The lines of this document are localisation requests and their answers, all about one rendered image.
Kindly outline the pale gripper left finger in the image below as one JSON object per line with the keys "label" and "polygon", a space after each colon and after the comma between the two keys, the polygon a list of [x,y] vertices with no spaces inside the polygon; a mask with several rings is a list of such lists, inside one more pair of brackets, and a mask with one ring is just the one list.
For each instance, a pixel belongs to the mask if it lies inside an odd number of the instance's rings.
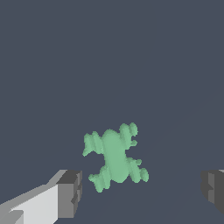
{"label": "pale gripper left finger", "polygon": [[0,224],[54,224],[73,218],[82,195],[82,171],[59,170],[45,185],[0,205]]}

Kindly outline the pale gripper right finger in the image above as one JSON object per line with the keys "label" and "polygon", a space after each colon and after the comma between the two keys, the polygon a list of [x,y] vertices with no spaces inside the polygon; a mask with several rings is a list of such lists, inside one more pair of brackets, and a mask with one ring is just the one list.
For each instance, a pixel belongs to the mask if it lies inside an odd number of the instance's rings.
{"label": "pale gripper right finger", "polygon": [[202,171],[200,178],[203,196],[224,214],[224,170]]}

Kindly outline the green frog toy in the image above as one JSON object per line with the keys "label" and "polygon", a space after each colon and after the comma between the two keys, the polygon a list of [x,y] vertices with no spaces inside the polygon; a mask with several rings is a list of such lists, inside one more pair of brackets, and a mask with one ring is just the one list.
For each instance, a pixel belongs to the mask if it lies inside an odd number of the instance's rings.
{"label": "green frog toy", "polygon": [[137,141],[132,139],[137,134],[137,126],[132,122],[131,124],[123,123],[118,132],[107,129],[102,136],[99,136],[96,131],[84,136],[85,148],[82,156],[85,157],[94,151],[104,157],[105,165],[100,172],[88,176],[88,180],[94,183],[98,193],[109,189],[111,181],[121,184],[127,177],[130,177],[134,183],[149,180],[148,171],[140,168],[142,160],[126,156],[126,150],[137,145]]}

